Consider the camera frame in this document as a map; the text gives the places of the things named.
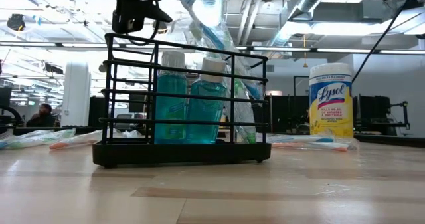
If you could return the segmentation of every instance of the table surface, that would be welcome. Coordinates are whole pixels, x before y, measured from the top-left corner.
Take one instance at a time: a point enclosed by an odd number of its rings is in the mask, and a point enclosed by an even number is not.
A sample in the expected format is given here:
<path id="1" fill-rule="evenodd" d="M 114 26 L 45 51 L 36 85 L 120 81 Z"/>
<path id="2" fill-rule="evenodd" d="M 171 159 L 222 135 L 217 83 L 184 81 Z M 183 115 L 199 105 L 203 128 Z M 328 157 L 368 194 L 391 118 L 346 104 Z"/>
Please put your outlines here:
<path id="1" fill-rule="evenodd" d="M 92 163 L 91 147 L 0 151 L 0 223 L 425 223 L 425 150 L 273 148 L 257 164 Z"/>

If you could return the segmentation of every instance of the black wire basket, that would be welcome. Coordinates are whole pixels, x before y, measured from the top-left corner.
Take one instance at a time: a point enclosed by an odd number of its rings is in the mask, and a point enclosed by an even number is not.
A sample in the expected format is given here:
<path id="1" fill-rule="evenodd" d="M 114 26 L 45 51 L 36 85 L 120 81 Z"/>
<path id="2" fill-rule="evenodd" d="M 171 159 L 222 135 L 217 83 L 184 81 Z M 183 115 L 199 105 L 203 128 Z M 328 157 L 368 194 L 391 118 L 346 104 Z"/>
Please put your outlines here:
<path id="1" fill-rule="evenodd" d="M 192 45 L 182 45 L 170 43 L 166 41 L 157 41 L 129 35 L 120 35 L 116 33 L 108 33 L 105 35 L 108 45 L 108 59 L 104 61 L 106 68 L 106 88 L 102 90 L 105 96 L 105 114 L 100 119 L 103 122 L 102 126 L 102 141 L 99 144 L 93 145 L 94 163 L 105 167 L 114 167 L 118 164 L 148 164 L 148 163 L 163 163 L 163 162 L 240 162 L 244 160 L 257 160 L 262 162 L 270 158 L 271 145 L 266 143 L 267 123 L 263 122 L 235 122 L 234 121 L 234 103 L 249 102 L 262 106 L 262 120 L 265 120 L 266 109 L 268 102 L 265 100 L 253 100 L 234 97 L 235 79 L 240 80 L 256 80 L 260 81 L 263 90 L 266 89 L 266 62 L 267 58 L 258 55 L 249 55 L 244 53 L 221 51 L 204 47 L 196 47 Z M 139 41 L 149 43 L 149 48 L 152 52 L 137 51 L 128 49 L 126 45 L 114 43 L 114 39 L 125 39 L 128 41 Z M 189 70 L 186 68 L 174 68 L 161 66 L 158 63 L 159 50 L 183 49 L 192 51 L 205 51 L 209 53 L 218 53 L 220 56 L 226 56 L 225 60 L 231 67 L 230 74 L 209 72 L 203 70 Z M 150 56 L 149 62 L 138 60 L 128 60 L 114 57 L 114 51 L 124 53 L 135 53 L 139 55 Z M 235 74 L 235 58 L 243 56 L 259 60 L 258 65 L 262 65 L 262 77 L 241 76 Z M 131 80 L 118 78 L 118 67 L 130 66 L 137 68 L 146 68 L 149 70 L 147 80 Z M 230 79 L 230 98 L 219 98 L 216 96 L 195 96 L 190 94 L 170 94 L 157 92 L 157 75 L 158 70 L 168 70 L 175 72 L 184 72 L 191 74 L 207 74 L 212 76 L 223 76 Z M 147 86 L 146 91 L 138 90 L 119 90 L 117 89 L 118 82 L 126 84 L 138 83 Z M 124 100 L 117 99 L 116 94 L 136 94 L 147 97 L 147 100 Z M 220 100 L 229 101 L 230 110 L 227 114 L 230 115 L 229 122 L 206 122 L 206 121 L 186 121 L 186 120 L 157 120 L 155 119 L 155 103 L 158 96 L 177 97 L 177 98 L 196 98 L 204 100 Z M 114 118 L 116 113 L 115 105 L 117 102 L 138 103 L 145 105 L 145 118 Z M 137 130 L 145 134 L 142 138 L 118 138 L 114 137 L 114 127 L 119 124 L 137 124 Z M 198 125 L 220 125 L 230 127 L 230 141 L 217 142 L 216 144 L 155 144 L 155 124 L 198 124 Z M 262 130 L 262 139 L 256 144 L 239 144 L 235 143 L 235 126 L 255 126 Z"/>

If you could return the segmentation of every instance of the person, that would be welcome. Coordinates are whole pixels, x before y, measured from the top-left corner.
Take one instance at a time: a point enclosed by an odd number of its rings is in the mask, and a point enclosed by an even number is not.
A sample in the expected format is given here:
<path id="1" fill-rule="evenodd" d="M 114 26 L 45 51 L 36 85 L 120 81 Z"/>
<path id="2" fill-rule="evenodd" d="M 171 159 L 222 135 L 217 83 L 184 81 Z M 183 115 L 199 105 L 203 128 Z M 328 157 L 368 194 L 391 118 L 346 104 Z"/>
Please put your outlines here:
<path id="1" fill-rule="evenodd" d="M 56 118 L 52 115 L 52 106 L 41 104 L 39 113 L 27 122 L 27 127 L 53 127 Z"/>

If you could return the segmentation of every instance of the mouthwash bottle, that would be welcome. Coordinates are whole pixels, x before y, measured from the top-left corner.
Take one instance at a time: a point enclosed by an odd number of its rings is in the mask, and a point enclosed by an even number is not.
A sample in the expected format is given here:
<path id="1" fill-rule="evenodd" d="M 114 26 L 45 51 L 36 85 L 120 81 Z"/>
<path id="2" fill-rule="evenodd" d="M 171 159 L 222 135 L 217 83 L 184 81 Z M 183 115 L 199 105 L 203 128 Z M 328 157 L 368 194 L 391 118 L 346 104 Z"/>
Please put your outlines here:
<path id="1" fill-rule="evenodd" d="M 164 51 L 162 65 L 185 68 L 185 54 L 177 51 Z M 157 92 L 186 94 L 187 79 L 182 72 L 161 70 L 158 74 Z M 157 96 L 155 105 L 156 120 L 185 120 L 185 98 Z M 184 124 L 156 124 L 155 144 L 181 144 L 186 138 Z"/>
<path id="2" fill-rule="evenodd" d="M 204 58 L 203 71 L 224 72 L 226 62 L 218 58 Z M 225 97 L 226 87 L 223 77 L 201 74 L 192 84 L 191 94 L 202 96 Z M 221 119 L 224 102 L 220 100 L 202 100 L 191 98 L 187 119 L 190 121 L 218 122 Z M 215 144 L 218 125 L 189 124 L 187 126 L 187 142 L 190 144 Z"/>

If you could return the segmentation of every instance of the lysol wipes container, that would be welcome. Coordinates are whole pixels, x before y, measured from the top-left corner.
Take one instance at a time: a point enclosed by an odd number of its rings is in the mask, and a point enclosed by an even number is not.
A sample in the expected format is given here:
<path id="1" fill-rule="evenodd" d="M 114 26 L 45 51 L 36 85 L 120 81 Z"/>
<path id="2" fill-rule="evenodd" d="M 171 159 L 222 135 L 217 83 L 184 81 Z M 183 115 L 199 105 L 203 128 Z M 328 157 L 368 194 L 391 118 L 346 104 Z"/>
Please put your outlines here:
<path id="1" fill-rule="evenodd" d="M 332 131 L 337 137 L 353 137 L 351 69 L 333 63 L 310 70 L 310 134 Z"/>

